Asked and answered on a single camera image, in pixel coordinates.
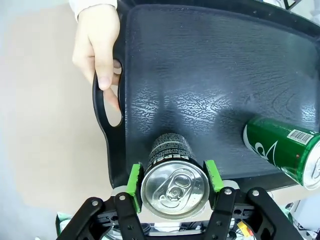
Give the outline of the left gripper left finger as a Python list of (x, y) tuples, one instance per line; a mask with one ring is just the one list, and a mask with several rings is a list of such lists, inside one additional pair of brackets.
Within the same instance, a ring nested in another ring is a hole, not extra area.
[(140, 189), (144, 170), (134, 164), (126, 190), (108, 200), (88, 198), (57, 237), (59, 240), (101, 240), (111, 229), (119, 227), (123, 240), (146, 238), (137, 214), (141, 212)]

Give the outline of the person's right hand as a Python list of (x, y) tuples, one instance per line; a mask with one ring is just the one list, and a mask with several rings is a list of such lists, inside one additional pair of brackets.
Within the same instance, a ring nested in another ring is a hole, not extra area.
[(110, 4), (90, 6), (79, 13), (72, 61), (92, 84), (97, 77), (104, 99), (119, 110), (111, 86), (119, 84), (122, 66), (114, 59), (113, 47), (119, 36), (120, 19)]

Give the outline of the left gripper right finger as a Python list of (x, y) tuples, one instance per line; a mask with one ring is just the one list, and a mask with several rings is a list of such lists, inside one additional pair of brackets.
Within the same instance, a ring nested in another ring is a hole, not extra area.
[(223, 181), (213, 160), (203, 164), (209, 182), (209, 203), (213, 210), (208, 226), (202, 234), (204, 240), (226, 240), (231, 220), (239, 220), (257, 240), (284, 240), (286, 216), (261, 187), (243, 192)]

